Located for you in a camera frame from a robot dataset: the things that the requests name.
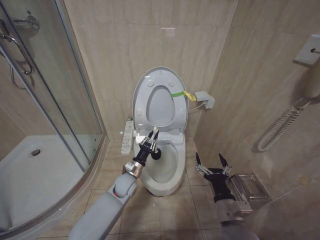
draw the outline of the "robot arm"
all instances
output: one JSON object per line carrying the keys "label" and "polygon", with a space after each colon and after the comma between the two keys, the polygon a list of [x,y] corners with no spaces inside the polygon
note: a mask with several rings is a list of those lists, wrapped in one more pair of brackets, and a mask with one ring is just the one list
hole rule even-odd
{"label": "robot arm", "polygon": [[139,143],[140,151],[137,156],[123,166],[122,175],[73,226],[68,240],[106,239],[129,199],[135,194],[138,187],[137,178],[146,166],[147,157],[151,154],[152,158],[157,160],[161,156],[161,150],[157,148],[158,134],[159,131],[155,127]]}
{"label": "robot arm", "polygon": [[217,209],[217,217],[222,224],[222,236],[224,240],[259,240],[257,235],[242,226],[243,216],[252,212],[248,202],[236,201],[226,184],[231,166],[219,153],[222,168],[206,168],[202,166],[198,153],[195,155],[196,170],[211,182],[214,191],[214,202]]}

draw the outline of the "white toilet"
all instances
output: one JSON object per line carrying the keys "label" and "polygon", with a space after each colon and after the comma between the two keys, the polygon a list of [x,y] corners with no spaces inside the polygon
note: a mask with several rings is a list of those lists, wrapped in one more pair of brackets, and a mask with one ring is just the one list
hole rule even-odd
{"label": "white toilet", "polygon": [[159,129],[157,147],[161,158],[148,157],[140,180],[157,197],[172,194],[180,185],[186,163],[184,130],[188,119],[188,100],[180,77],[167,67],[155,67],[139,80],[133,95],[134,155],[138,143],[156,126]]}

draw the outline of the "white cable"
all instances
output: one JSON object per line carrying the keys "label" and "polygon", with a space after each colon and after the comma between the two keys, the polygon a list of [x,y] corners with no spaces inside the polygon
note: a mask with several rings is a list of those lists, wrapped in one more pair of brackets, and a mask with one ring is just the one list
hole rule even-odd
{"label": "white cable", "polygon": [[[264,136],[258,141],[257,148],[260,152],[268,151],[278,140],[281,136],[288,130],[288,128],[297,120],[297,118],[302,114],[304,109],[311,103],[308,101],[305,105],[295,108],[294,106],[291,109],[287,110],[285,114],[279,118],[266,132]],[[278,129],[275,135],[265,144],[265,141],[273,134],[273,132]]]}
{"label": "white cable", "polygon": [[198,109],[198,108],[202,107],[204,104],[205,104],[205,103],[202,102],[199,106],[196,106],[196,107],[190,109],[188,112],[191,112],[192,110]]}

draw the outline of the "green tape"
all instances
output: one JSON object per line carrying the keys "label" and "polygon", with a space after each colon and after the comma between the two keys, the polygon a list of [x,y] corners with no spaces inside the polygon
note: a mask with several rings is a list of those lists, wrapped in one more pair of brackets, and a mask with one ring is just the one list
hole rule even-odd
{"label": "green tape", "polygon": [[184,95],[184,94],[185,93],[183,91],[181,91],[181,92],[177,92],[177,93],[172,93],[171,96],[172,97],[179,97],[179,96]]}

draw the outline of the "floor tile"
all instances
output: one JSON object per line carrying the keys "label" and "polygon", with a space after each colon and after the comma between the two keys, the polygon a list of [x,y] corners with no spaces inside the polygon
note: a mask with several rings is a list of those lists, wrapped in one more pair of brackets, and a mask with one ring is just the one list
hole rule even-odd
{"label": "floor tile", "polygon": [[185,156],[196,159],[197,148],[192,138],[185,139]]}
{"label": "floor tile", "polygon": [[118,176],[122,174],[123,166],[127,161],[125,159],[105,158],[101,172],[92,186],[93,190],[108,190],[115,182]]}
{"label": "floor tile", "polygon": [[105,240],[119,240],[119,234],[109,234]]}
{"label": "floor tile", "polygon": [[159,199],[138,187],[123,210],[120,233],[160,232]]}
{"label": "floor tile", "polygon": [[[92,204],[94,204],[98,200],[101,194],[105,193],[106,191],[107,190],[92,190],[85,211],[87,211],[92,206]],[[119,217],[118,221],[115,223],[109,234],[118,234],[120,231],[120,224],[121,216]]]}
{"label": "floor tile", "polygon": [[173,194],[159,198],[161,231],[199,229],[190,187],[181,186]]}
{"label": "floor tile", "polygon": [[191,192],[201,229],[220,228],[214,194],[210,186],[191,186]]}
{"label": "floor tile", "polygon": [[111,141],[105,155],[106,159],[123,159],[125,162],[131,161],[134,157],[134,150],[131,149],[129,155],[121,154],[122,141]]}
{"label": "floor tile", "polygon": [[119,240],[161,240],[160,232],[120,234]]}
{"label": "floor tile", "polygon": [[202,240],[201,230],[163,231],[161,240]]}
{"label": "floor tile", "polygon": [[203,240],[224,240],[220,229],[205,229],[202,230]]}
{"label": "floor tile", "polygon": [[190,186],[190,184],[189,184],[189,179],[188,179],[188,175],[187,175],[187,171],[186,171],[186,170],[184,170],[184,172],[183,172],[182,182],[181,182],[180,186],[181,186],[181,187]]}
{"label": "floor tile", "polygon": [[43,234],[41,237],[47,238],[47,237],[67,237],[73,228],[73,226],[76,224],[76,222],[81,218],[81,216],[85,213],[86,206],[89,200],[90,193],[88,193],[79,206],[76,207],[76,209],[68,215],[62,222],[60,222],[57,226],[52,228],[51,230],[47,231],[45,234]]}
{"label": "floor tile", "polygon": [[190,186],[203,186],[209,185],[209,181],[204,179],[203,176],[199,174],[196,170],[196,158],[195,157],[186,157],[186,174],[188,175]]}

